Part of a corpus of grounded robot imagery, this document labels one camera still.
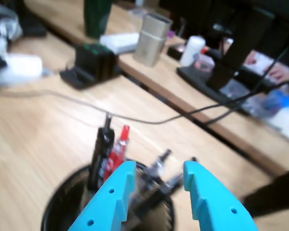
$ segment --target wooden desk surface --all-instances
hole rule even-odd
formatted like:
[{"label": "wooden desk surface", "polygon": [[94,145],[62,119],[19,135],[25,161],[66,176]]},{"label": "wooden desk surface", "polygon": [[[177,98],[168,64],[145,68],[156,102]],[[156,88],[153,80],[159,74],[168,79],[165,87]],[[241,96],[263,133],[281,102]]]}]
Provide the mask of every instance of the wooden desk surface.
[{"label": "wooden desk surface", "polygon": [[[165,54],[161,54],[154,68],[136,62],[131,54],[121,55],[119,65],[149,88],[166,97],[183,109],[192,111],[216,104],[198,90],[191,87],[176,74],[179,64]],[[216,118],[228,109],[219,107],[193,116],[202,122]],[[276,131],[253,118],[232,113],[210,128],[244,150],[251,158],[276,175],[289,170],[289,141]]]},{"label": "wooden desk surface", "polygon": [[[66,39],[74,43],[92,42],[83,33],[82,0],[27,0],[27,2],[45,23]],[[129,13],[113,5],[106,34],[135,31],[136,27],[132,23]],[[182,41],[180,38],[173,38],[167,44],[180,41]],[[161,55],[159,63],[154,68],[147,68],[139,64],[133,60],[130,54],[120,56],[119,62],[127,73],[184,111],[195,110],[215,103],[182,80],[175,73],[178,63],[164,54]],[[194,117],[204,122],[226,111],[226,108],[220,107],[195,114]],[[266,125],[232,113],[210,127],[247,152],[251,158],[273,174],[280,175],[289,169],[289,141]]]},{"label": "wooden desk surface", "polygon": [[66,63],[75,57],[71,46],[51,33],[44,38],[20,38],[12,44],[9,52],[38,55],[43,61],[43,67],[54,72],[65,69]]},{"label": "wooden desk surface", "polygon": [[[73,43],[89,43],[84,34],[82,0],[26,0],[30,9],[57,33]],[[132,23],[128,12],[113,5],[107,24],[106,34],[136,32],[137,26]]]},{"label": "wooden desk surface", "polygon": [[[43,89],[145,120],[177,115],[123,77],[83,92],[72,90],[59,77],[10,90]],[[51,96],[0,98],[0,231],[39,230],[43,210],[54,189],[68,174],[91,160],[96,132],[104,116]],[[111,126],[118,134],[124,124],[131,126],[128,157],[150,164],[165,149],[173,150],[165,176],[179,171],[184,160],[196,156],[239,197],[270,180],[185,118],[159,126],[114,118]],[[195,230],[197,222],[192,221],[189,195],[181,190],[173,199],[178,230]],[[264,227],[261,230],[281,230],[289,227],[289,211],[284,216],[260,219],[257,223]]]}]

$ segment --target green bottle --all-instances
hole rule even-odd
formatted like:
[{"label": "green bottle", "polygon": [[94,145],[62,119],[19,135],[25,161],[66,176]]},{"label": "green bottle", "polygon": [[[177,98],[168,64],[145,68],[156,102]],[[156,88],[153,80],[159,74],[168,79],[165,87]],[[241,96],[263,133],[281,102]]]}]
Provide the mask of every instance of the green bottle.
[{"label": "green bottle", "polygon": [[113,0],[84,0],[83,15],[88,37],[99,39],[105,33]]}]

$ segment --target red marker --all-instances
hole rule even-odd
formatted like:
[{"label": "red marker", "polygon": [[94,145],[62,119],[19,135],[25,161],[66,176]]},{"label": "red marker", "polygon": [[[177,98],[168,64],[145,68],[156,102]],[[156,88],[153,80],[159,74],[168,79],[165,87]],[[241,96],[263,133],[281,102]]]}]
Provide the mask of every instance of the red marker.
[{"label": "red marker", "polygon": [[130,127],[125,125],[122,129],[121,137],[115,143],[106,166],[104,182],[108,177],[125,161],[126,146],[129,142]]}]

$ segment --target black monitor stand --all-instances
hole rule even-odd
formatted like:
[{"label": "black monitor stand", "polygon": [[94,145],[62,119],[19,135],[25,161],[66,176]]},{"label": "black monitor stand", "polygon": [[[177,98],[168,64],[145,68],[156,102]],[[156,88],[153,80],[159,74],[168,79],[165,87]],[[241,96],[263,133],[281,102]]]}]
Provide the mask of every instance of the black monitor stand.
[{"label": "black monitor stand", "polygon": [[[242,63],[250,51],[260,42],[274,17],[267,11],[253,8],[246,20],[238,25],[234,34],[234,42],[225,56],[217,55],[216,52],[207,53],[215,61],[215,68],[212,73],[204,73],[191,66],[178,68],[177,73],[194,88],[219,103],[230,100],[220,93],[220,89],[233,78],[252,90],[259,82],[260,77],[244,68]],[[264,81],[262,84],[272,85],[270,81]],[[233,103],[228,107],[234,108],[237,107],[237,104]]]}]

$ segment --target black cable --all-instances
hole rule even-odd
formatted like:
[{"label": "black cable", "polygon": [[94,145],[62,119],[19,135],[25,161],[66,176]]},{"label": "black cable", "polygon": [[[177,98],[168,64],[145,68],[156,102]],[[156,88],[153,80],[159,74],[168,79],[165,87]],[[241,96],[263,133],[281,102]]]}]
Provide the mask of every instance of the black cable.
[{"label": "black cable", "polygon": [[[272,70],[272,68],[274,67],[274,65],[279,62],[279,60],[285,55],[285,53],[288,51],[289,47],[286,47],[283,52],[281,52],[281,54],[272,62],[272,64],[267,68],[267,70],[264,72],[264,74],[260,77],[260,80],[259,82],[257,83],[257,85],[254,87],[254,89],[251,90],[252,93],[256,92],[257,89],[261,86],[262,82],[264,81],[266,75]],[[230,109],[228,112],[212,119],[212,120],[209,120],[207,122],[204,122],[204,125],[208,126],[208,125],[211,125],[211,124],[214,124],[216,123],[217,121],[221,120],[221,119],[224,119],[226,116],[228,116],[229,114],[233,113],[233,112],[236,112],[237,110],[239,110],[241,108],[241,106],[243,105],[243,103],[246,101],[245,100],[240,100],[240,101],[237,101],[237,106],[235,106],[234,108]]]},{"label": "black cable", "polygon": [[[275,86],[272,86],[268,90],[274,90],[274,89],[280,88],[281,86],[283,86],[285,84],[289,84],[289,80],[288,81],[284,81],[282,83],[279,83],[279,84],[277,84]],[[195,113],[198,113],[198,112],[201,112],[201,111],[204,111],[204,110],[208,110],[208,109],[211,109],[211,108],[215,108],[215,107],[219,107],[219,106],[225,106],[225,105],[228,105],[228,104],[231,104],[231,103],[235,103],[237,101],[244,100],[244,99],[247,99],[247,98],[249,98],[251,96],[254,96],[254,95],[256,95],[256,94],[258,94],[260,92],[261,91],[259,91],[259,90],[254,92],[254,93],[250,92],[249,94],[241,96],[241,97],[239,97],[237,99],[234,99],[234,100],[229,100],[229,101],[224,102],[224,103],[217,103],[217,104],[214,104],[214,105],[211,105],[211,106],[203,107],[203,108],[200,108],[200,109],[197,109],[197,110],[193,110],[191,112],[186,112],[186,113],[183,113],[181,115],[177,115],[177,116],[171,117],[169,119],[156,121],[156,122],[155,121],[140,120],[140,119],[135,119],[135,118],[131,118],[131,117],[128,117],[128,116],[124,116],[124,115],[111,113],[111,112],[109,112],[109,111],[107,111],[107,110],[105,110],[103,108],[94,106],[93,104],[90,104],[90,103],[87,103],[85,101],[81,101],[81,100],[72,98],[70,96],[58,93],[58,92],[53,91],[53,90],[41,90],[41,91],[34,91],[33,90],[33,91],[23,91],[23,92],[0,92],[0,97],[2,97],[2,98],[14,98],[14,99],[18,98],[18,99],[20,99],[20,98],[35,98],[35,97],[51,95],[51,96],[58,97],[58,98],[61,98],[61,99],[64,99],[64,100],[67,100],[67,101],[70,101],[70,102],[73,102],[73,103],[77,103],[77,104],[80,104],[80,105],[83,105],[83,106],[86,106],[86,107],[93,108],[93,109],[98,110],[100,112],[109,113],[109,114],[111,114],[114,117],[130,120],[130,121],[134,121],[134,122],[138,122],[138,123],[151,124],[151,125],[160,125],[160,124],[165,124],[165,123],[168,123],[170,121],[176,120],[176,119],[181,118],[181,117],[190,116],[192,114],[195,114]]]}]

